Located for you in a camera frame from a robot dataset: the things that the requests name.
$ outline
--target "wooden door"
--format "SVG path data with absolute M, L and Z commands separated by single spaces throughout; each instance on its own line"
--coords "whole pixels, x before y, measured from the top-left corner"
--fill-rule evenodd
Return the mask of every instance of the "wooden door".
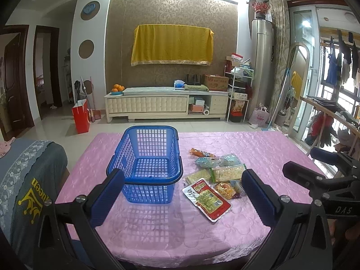
M 20 34 L 13 38 L 5 47 L 5 94 L 8 114 L 13 131 L 26 128 L 25 114 L 21 105 L 19 84 L 19 40 Z

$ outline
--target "pink tablecloth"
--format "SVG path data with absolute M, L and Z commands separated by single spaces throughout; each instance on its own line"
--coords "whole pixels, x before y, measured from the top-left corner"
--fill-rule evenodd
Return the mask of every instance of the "pink tablecloth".
M 106 167 L 121 134 L 101 133 L 76 163 L 57 203 L 71 202 L 88 194 L 106 177 Z M 235 153 L 246 166 L 278 195 L 310 203 L 308 191 L 282 174 L 283 164 L 295 161 L 321 171 L 296 145 L 280 132 L 179 133 L 184 175 L 196 170 L 189 155 L 191 147 L 224 155 Z M 247 197 L 232 200 L 232 209 L 218 222 L 211 223 L 183 195 L 183 182 L 176 184 L 169 205 L 129 203 L 120 194 L 98 234 L 110 251 L 121 260 L 153 267 L 179 267 L 229 261 L 251 253 L 269 232 Z M 70 228 L 73 238 L 77 238 Z

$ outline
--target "metal screw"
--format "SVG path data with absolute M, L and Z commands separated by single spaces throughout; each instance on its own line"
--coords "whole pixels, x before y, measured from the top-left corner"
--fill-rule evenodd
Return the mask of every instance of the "metal screw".
M 280 200 L 283 201 L 284 203 L 289 203 L 291 199 L 290 199 L 290 197 L 287 196 L 287 195 L 282 195 L 282 196 L 280 197 Z
M 45 200 L 44 205 L 50 206 L 52 203 L 53 203 L 53 201 L 51 201 L 51 199 L 47 199 L 47 200 Z
M 86 196 L 85 195 L 79 195 L 76 197 L 75 199 L 78 203 L 82 203 L 86 200 Z
M 319 199 L 316 199 L 316 200 L 314 201 L 314 204 L 315 204 L 316 206 L 318 206 L 318 207 L 320 207 L 320 206 L 322 205 L 322 203 L 321 203 L 321 201 L 320 201 Z

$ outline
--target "green towel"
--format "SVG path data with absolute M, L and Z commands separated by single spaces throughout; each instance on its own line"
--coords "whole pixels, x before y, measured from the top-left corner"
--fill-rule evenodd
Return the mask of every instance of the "green towel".
M 185 90 L 201 90 L 201 91 L 209 91 L 204 84 L 202 85 L 187 85 L 185 84 Z

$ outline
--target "blue gripper pad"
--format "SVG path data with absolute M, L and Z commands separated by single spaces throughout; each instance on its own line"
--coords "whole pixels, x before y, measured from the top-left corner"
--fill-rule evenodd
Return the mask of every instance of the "blue gripper pad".
M 89 222 L 92 227 L 104 223 L 110 209 L 121 193 L 124 186 L 125 175 L 121 169 L 114 169 L 105 181 L 96 185 L 88 195 L 85 211 L 90 215 Z
M 338 157 L 336 153 L 332 153 L 317 147 L 311 149 L 310 155 L 312 158 L 317 159 L 321 162 L 325 162 L 331 166 L 334 166 L 338 163 Z
M 252 169 L 243 172 L 241 182 L 262 223 L 273 228 L 277 224 L 278 212 L 274 202 L 278 203 L 279 196 L 270 186 L 265 185 Z

